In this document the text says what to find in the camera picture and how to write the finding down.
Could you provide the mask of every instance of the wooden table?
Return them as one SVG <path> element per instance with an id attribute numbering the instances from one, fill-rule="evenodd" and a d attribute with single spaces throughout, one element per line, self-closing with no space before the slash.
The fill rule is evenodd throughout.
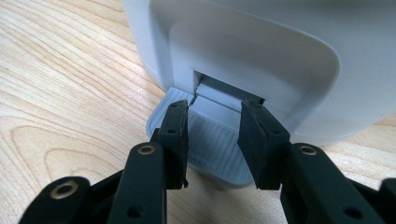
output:
<path id="1" fill-rule="evenodd" d="M 0 2 L 0 222 L 16 223 L 49 182 L 93 183 L 148 141 L 163 97 L 145 73 L 119 0 Z M 346 176 L 378 188 L 396 176 L 396 114 L 325 147 Z M 229 189 L 188 170 L 168 191 L 169 223 L 283 223 L 279 192 Z"/>

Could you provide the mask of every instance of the gray base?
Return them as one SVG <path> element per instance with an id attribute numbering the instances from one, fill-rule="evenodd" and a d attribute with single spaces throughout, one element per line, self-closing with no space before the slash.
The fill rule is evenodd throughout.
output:
<path id="1" fill-rule="evenodd" d="M 240 114 L 203 97 L 171 88 L 154 110 L 147 123 L 151 137 L 160 128 L 166 108 L 173 102 L 186 99 L 189 109 L 189 162 L 198 170 L 212 175 L 226 184 L 244 187 L 253 181 L 245 158 L 237 145 Z M 232 124 L 221 118 L 232 118 Z"/>

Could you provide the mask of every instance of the white plastic container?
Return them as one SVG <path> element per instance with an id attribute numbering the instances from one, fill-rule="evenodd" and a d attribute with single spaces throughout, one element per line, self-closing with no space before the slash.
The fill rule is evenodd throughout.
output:
<path id="1" fill-rule="evenodd" d="M 164 90 L 202 75 L 265 99 L 291 142 L 326 145 L 396 110 L 395 1 L 123 0 Z"/>

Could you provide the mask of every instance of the black metal bracket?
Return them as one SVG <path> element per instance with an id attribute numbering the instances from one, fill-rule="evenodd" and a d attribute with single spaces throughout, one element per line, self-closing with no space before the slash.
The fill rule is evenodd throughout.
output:
<path id="1" fill-rule="evenodd" d="M 169 105 L 150 142 L 133 147 L 123 171 L 90 186 L 79 176 L 47 185 L 20 223 L 166 223 L 166 190 L 187 187 L 188 104 Z"/>
<path id="2" fill-rule="evenodd" d="M 238 144 L 258 189 L 278 189 L 289 223 L 396 223 L 396 179 L 379 192 L 351 182 L 318 147 L 290 144 L 262 105 L 242 103 Z"/>
<path id="3" fill-rule="evenodd" d="M 65 177 L 46 186 L 20 223 L 166 223 L 166 190 L 187 187 L 187 101 L 171 104 L 150 142 L 123 171 L 90 186 Z M 258 189 L 280 189 L 289 223 L 396 223 L 396 178 L 379 191 L 343 176 L 318 147 L 291 144 L 262 105 L 242 103 L 240 146 Z"/>

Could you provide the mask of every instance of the ridged gray surface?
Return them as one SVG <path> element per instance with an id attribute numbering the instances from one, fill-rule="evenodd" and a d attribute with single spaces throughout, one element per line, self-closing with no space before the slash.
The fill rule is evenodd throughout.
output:
<path id="1" fill-rule="evenodd" d="M 148 120 L 148 136 L 155 128 L 160 128 L 166 108 L 173 102 L 193 96 L 176 88 L 170 89 L 163 97 Z M 204 173 L 219 180 L 243 187 L 253 181 L 242 151 L 237 145 L 238 133 L 221 127 L 189 110 L 189 162 Z"/>
<path id="2" fill-rule="evenodd" d="M 148 122 L 146 124 L 146 133 L 148 137 L 151 137 L 156 128 L 160 128 L 163 123 L 163 117 L 165 116 L 166 109 L 170 104 L 180 100 L 187 100 L 190 104 L 193 99 L 193 95 L 181 91 L 177 88 L 171 88 L 165 94 L 163 99 L 157 105 L 155 110 L 152 112 L 151 116 L 148 118 Z"/>

